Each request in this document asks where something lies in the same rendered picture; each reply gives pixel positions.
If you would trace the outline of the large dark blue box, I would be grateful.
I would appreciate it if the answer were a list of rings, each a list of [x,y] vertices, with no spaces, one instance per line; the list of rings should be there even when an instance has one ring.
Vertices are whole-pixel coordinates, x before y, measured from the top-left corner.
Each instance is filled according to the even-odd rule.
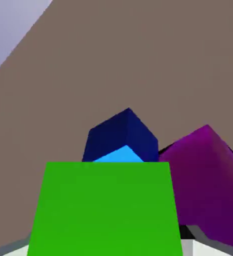
[[[158,161],[158,139],[130,108],[90,129],[82,161],[93,162],[103,150],[124,145],[129,146],[143,162]]]

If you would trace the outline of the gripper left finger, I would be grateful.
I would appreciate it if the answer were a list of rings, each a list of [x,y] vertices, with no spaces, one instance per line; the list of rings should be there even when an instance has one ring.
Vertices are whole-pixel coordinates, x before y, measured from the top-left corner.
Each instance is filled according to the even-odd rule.
[[[1,246],[0,256],[5,256],[6,254],[16,252],[21,249],[27,250],[29,246],[30,238],[31,238],[31,233],[29,233],[25,238],[22,238],[20,240]]]

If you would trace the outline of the small light blue cube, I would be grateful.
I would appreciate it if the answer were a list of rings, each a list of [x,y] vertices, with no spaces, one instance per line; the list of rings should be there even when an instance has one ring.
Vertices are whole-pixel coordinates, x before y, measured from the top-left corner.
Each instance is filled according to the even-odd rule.
[[[123,145],[118,148],[106,148],[100,156],[97,156],[94,162],[110,162],[110,163],[125,163],[125,162],[143,162],[128,145]]]

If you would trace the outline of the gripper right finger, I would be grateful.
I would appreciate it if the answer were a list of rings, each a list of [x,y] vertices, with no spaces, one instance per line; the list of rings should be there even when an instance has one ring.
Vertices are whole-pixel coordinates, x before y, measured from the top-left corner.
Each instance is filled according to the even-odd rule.
[[[233,246],[210,239],[197,225],[179,225],[183,256],[233,256]]]

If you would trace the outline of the small green cube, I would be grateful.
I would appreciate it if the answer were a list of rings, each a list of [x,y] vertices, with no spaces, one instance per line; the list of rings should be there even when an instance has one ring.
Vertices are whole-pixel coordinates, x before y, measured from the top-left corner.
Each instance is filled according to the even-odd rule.
[[[183,256],[169,164],[47,163],[27,256]]]

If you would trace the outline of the large purple box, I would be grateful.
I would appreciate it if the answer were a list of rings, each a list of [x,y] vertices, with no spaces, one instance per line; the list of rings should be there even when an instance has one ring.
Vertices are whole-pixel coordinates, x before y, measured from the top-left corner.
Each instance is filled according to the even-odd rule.
[[[180,225],[233,247],[233,151],[207,124],[159,152],[168,162]]]

